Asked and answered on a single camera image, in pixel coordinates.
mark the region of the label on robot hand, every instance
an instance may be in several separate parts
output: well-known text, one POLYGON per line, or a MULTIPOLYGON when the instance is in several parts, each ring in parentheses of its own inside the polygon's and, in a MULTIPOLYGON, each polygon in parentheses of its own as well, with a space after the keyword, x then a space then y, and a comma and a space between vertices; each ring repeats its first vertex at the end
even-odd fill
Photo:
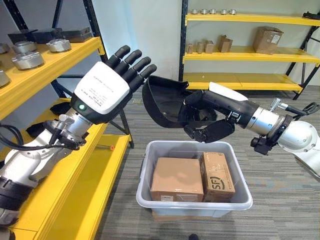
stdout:
POLYGON ((111 112, 129 93, 127 82, 110 67, 98 61, 81 79, 74 93, 100 114, 111 112))

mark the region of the metal cylinder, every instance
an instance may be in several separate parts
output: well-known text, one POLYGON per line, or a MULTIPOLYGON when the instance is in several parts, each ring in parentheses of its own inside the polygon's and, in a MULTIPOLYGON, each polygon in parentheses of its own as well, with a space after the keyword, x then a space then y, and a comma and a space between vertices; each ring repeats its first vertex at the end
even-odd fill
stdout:
POLYGON ((278 119, 278 114, 268 111, 262 107, 258 107, 248 122, 246 129, 249 129, 261 136, 266 136, 277 123, 278 119))
POLYGON ((231 10, 229 11, 229 13, 230 13, 230 14, 232 14, 232 15, 236 15, 237 10, 235 10, 235 9, 231 9, 231 10))
POLYGON ((37 45, 33 41, 19 41, 12 47, 16 54, 25 54, 37 49, 37 45))
POLYGON ((212 8, 212 9, 210 9, 209 13, 210 13, 210 14, 216 14, 216 13, 217 13, 217 10, 212 8))
POLYGON ((191 9, 191 14, 198 14, 198 9, 191 9))
POLYGON ((201 14, 208 14, 209 13, 209 10, 208 9, 201 9, 201 14))
POLYGON ((12 58, 14 66, 19 70, 33 69, 44 63, 44 60, 39 52, 20 53, 12 58))
POLYGON ((0 54, 5 54, 9 52, 10 47, 6 43, 0 43, 0 54))
POLYGON ((220 14, 226 15, 228 13, 227 9, 222 9, 220 10, 220 14))
POLYGON ((67 39, 53 39, 46 44, 52 53, 65 52, 71 49, 70 41, 67 39))
POLYGON ((10 82, 9 77, 6 75, 6 73, 0 69, 0 87, 8 84, 10 82))

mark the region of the black cable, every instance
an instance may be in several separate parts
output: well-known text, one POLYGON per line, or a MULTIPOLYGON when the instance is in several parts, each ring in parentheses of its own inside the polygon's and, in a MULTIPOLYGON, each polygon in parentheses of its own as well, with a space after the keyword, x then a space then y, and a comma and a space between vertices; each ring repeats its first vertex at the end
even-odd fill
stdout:
MULTIPOLYGON (((320 110, 320 105, 317 104, 315 101, 310 103, 309 105, 307 105, 302 111, 305 112, 305 115, 310 115, 310 114, 314 114, 317 111, 320 110)), ((299 120, 301 117, 303 117, 302 115, 295 115, 293 117, 293 119, 295 121, 299 120)))
POLYGON ((17 127, 12 126, 12 125, 1 124, 1 123, 0 123, 0 127, 3 127, 5 129, 9 130, 14 135, 14 137, 16 138, 16 141, 19 145, 24 144, 24 139, 21 135, 21 132, 19 131, 19 129, 17 127))
POLYGON ((4 137, 0 133, 0 142, 2 142, 4 145, 11 149, 19 150, 19 151, 35 151, 35 150, 42 150, 42 149, 51 149, 51 148, 63 148, 63 149, 70 149, 70 150, 79 150, 79 147, 73 148, 66 145, 44 145, 44 146, 23 146, 16 144, 10 140, 8 140, 6 137, 4 137))

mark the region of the gray carpet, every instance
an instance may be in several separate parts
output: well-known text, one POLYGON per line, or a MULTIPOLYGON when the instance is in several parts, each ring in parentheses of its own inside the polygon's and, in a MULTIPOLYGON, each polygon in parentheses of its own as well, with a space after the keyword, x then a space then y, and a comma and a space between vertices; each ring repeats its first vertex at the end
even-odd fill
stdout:
MULTIPOLYGON (((292 92, 242 91, 250 100, 268 107, 274 97, 298 108, 320 103, 320 87, 310 86, 297 101, 292 92)), ((249 210, 231 211, 221 218, 155 222, 150 210, 136 202, 136 191, 146 145, 153 140, 189 140, 182 129, 156 125, 137 92, 125 113, 135 142, 127 149, 102 216, 96 240, 318 240, 320 183, 297 164, 294 156, 278 146, 263 156, 253 151, 256 135, 240 127, 223 141, 233 146, 253 197, 249 210)), ((320 111, 304 118, 320 131, 320 111)), ((119 133, 110 126, 107 133, 119 133)))

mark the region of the cardboard box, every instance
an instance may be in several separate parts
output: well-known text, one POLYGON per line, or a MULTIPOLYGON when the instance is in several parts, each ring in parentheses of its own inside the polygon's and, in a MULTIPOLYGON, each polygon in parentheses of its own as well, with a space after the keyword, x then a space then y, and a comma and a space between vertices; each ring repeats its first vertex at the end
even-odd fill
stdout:
POLYGON ((198 53, 198 54, 202 54, 202 53, 204 52, 204 50, 205 50, 205 45, 204 45, 204 43, 198 41, 198 45, 197 45, 197 49, 196 49, 197 53, 198 53))
POLYGON ((218 50, 221 53, 230 52, 233 40, 227 38, 227 35, 221 35, 218 44, 218 50))
POLYGON ((194 52, 194 46, 191 43, 186 46, 186 52, 188 54, 192 54, 194 52))
POLYGON ((256 53, 272 55, 278 47, 283 32, 275 27, 260 26, 257 28, 253 49, 256 53))
POLYGON ((212 54, 213 51, 214 51, 214 43, 209 40, 205 41, 204 52, 206 54, 212 54))
POLYGON ((226 157, 220 152, 204 152, 200 158, 203 202, 227 203, 236 192, 226 157))
POLYGON ((203 196, 198 159, 158 158, 151 187, 153 201, 202 202, 203 196))

